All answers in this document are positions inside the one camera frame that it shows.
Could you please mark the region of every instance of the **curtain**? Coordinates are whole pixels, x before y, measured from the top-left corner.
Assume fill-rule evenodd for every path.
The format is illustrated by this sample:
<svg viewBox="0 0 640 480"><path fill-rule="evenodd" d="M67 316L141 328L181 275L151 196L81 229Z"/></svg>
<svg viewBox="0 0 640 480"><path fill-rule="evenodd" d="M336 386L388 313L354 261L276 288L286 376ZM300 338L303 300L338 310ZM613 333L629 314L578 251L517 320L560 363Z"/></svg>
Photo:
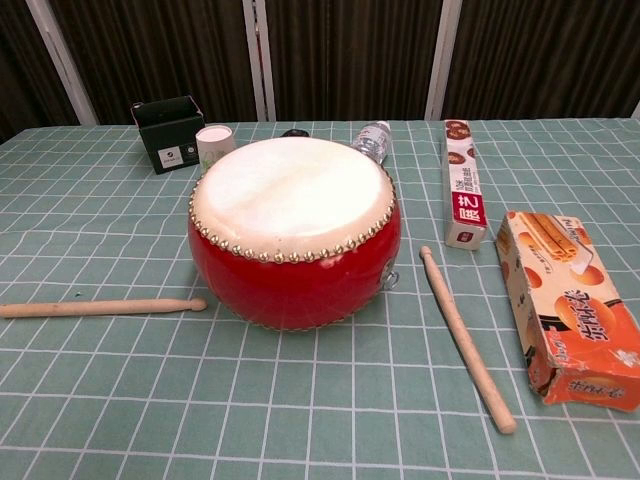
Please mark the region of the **curtain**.
<svg viewBox="0 0 640 480"><path fill-rule="evenodd" d="M278 120L424 118L441 0L268 0Z"/></svg>
<svg viewBox="0 0 640 480"><path fill-rule="evenodd" d="M637 0L465 0L443 118L628 117Z"/></svg>
<svg viewBox="0 0 640 480"><path fill-rule="evenodd" d="M189 94L207 122L256 119L239 0L50 3L100 123Z"/></svg>
<svg viewBox="0 0 640 480"><path fill-rule="evenodd" d="M24 0L0 8L0 142L25 128L78 119Z"/></svg>

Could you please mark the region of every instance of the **water bottle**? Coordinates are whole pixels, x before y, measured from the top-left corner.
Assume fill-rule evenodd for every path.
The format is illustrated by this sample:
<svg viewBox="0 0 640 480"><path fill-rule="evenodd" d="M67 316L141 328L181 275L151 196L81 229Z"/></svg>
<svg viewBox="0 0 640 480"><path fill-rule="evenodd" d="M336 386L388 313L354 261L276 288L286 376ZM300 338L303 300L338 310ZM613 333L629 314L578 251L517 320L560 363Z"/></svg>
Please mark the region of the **water bottle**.
<svg viewBox="0 0 640 480"><path fill-rule="evenodd" d="M351 147L382 165L390 144L391 127L387 122L378 121L365 125L354 138Z"/></svg>

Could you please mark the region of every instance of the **wooden drumstick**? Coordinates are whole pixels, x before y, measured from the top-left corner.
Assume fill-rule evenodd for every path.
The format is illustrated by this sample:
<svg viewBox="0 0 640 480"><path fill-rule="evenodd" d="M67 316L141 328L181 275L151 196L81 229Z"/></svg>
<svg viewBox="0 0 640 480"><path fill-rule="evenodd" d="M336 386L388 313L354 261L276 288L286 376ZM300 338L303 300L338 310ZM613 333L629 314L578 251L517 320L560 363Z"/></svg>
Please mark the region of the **wooden drumstick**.
<svg viewBox="0 0 640 480"><path fill-rule="evenodd" d="M516 421L513 415L511 415L509 407L504 402L502 395L500 395L500 391L493 382L491 375L489 375L489 371L482 361L482 357L480 353L478 353L473 339L467 331L467 327L464 325L462 316L456 308L453 296L447 288L440 269L431 255L431 249L426 246L422 247L420 249L420 256L424 262L427 277L431 281L431 287L449 324L449 330L451 330L451 333L456 339L458 348L462 352L464 361L467 364L467 369L469 373L471 373L473 381L478 387L489 412L491 412L493 421L501 433L508 434L515 432L517 426Z"/></svg>
<svg viewBox="0 0 640 480"><path fill-rule="evenodd" d="M95 302L16 303L0 305L0 317L72 317L84 315L127 315L133 313L200 311L207 308L202 298L178 300L149 298L144 300L105 300Z"/></svg>

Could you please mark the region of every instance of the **table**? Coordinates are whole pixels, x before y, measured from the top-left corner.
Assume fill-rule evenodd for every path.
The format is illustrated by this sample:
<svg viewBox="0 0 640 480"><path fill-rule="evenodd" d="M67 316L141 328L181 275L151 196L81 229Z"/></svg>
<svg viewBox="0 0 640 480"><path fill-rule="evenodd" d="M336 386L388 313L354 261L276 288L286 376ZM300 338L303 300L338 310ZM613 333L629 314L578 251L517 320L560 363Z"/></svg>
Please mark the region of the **table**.
<svg viewBox="0 0 640 480"><path fill-rule="evenodd" d="M359 122L230 124L239 145ZM640 122L472 122L491 232L443 246L442 122L391 122L400 282L335 326L275 333L207 292L185 237L188 167L157 176L129 126L0 146L3 303L205 296L204 312L0 320L0 476L580 479L640 476L640 414L530 391L492 239L507 209L580 217L640 319ZM427 243L511 406L501 436L418 257Z"/></svg>

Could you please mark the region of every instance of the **red drum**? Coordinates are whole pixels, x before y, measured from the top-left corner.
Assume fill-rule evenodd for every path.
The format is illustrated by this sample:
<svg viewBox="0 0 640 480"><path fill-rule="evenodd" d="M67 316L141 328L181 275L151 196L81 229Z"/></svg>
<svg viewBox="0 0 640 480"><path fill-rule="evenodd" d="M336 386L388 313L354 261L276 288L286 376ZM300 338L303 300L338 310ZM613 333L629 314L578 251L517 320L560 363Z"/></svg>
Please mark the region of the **red drum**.
<svg viewBox="0 0 640 480"><path fill-rule="evenodd" d="M252 143L214 164L193 189L188 229L220 301L278 329L364 306L400 246L389 175L350 147L301 137Z"/></svg>

